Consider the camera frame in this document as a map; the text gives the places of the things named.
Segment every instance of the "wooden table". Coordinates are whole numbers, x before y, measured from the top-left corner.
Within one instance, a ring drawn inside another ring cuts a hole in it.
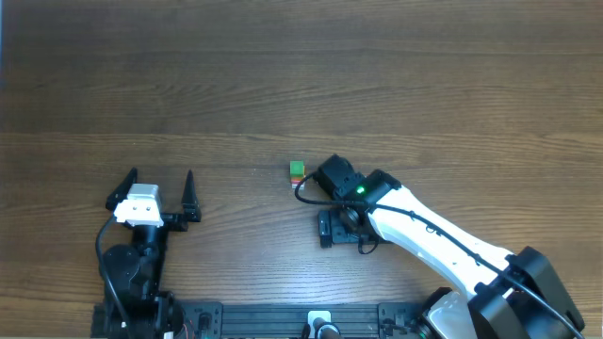
[[[133,166],[171,210],[195,173],[204,219],[171,237],[164,272],[180,299],[421,301],[449,285],[394,246],[319,247],[288,162],[332,153],[488,242],[542,251],[601,334],[599,2],[4,6],[0,335],[90,333],[94,238]]]

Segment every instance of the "green cube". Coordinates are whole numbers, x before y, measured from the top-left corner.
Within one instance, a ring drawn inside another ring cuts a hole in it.
[[[303,177],[304,175],[304,168],[303,168],[303,161],[291,161],[290,164],[290,174],[291,177]]]

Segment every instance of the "wood grain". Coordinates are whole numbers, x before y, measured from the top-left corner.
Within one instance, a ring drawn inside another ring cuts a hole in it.
[[[171,237],[164,273],[178,298],[420,301],[448,285],[402,249],[319,248],[287,166],[332,153],[488,242],[543,252],[601,335],[599,3],[4,5],[0,335],[89,335],[104,198],[133,166],[170,209],[195,173],[204,219]]]

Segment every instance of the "robotic arm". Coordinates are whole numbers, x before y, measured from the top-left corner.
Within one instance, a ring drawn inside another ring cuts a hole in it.
[[[339,217],[334,213],[329,213],[328,218],[324,213],[319,215],[323,247],[335,242],[333,228],[337,223],[343,224],[347,238],[355,238],[361,245],[363,239],[397,244],[454,285],[458,292],[440,296],[424,314],[432,331],[442,338],[569,339],[575,337],[570,331],[572,327],[577,331],[584,328],[582,317],[557,273],[538,251],[525,248],[514,255],[483,242],[435,214],[389,174],[377,169],[365,177],[337,155],[311,176],[334,201],[308,201],[299,196],[298,189],[296,197],[303,202],[341,206]],[[418,218],[430,221],[438,229],[430,228],[430,224]],[[442,233],[464,245],[466,250],[441,236]],[[504,276],[477,263],[474,257],[467,255],[467,250],[478,253]],[[512,277],[509,279],[527,286],[529,292],[537,296],[517,291],[505,277]],[[547,312],[534,298],[545,300],[553,311]],[[563,316],[565,325],[552,313]]]

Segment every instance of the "wooden surface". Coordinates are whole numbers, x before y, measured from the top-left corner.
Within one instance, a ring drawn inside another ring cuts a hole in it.
[[[178,298],[419,301],[448,285],[393,246],[320,249],[288,161],[332,153],[488,242],[542,251],[601,334],[600,2],[4,6],[0,335],[90,333],[104,199],[133,166],[174,210],[195,173],[204,219],[171,237],[164,273]]]

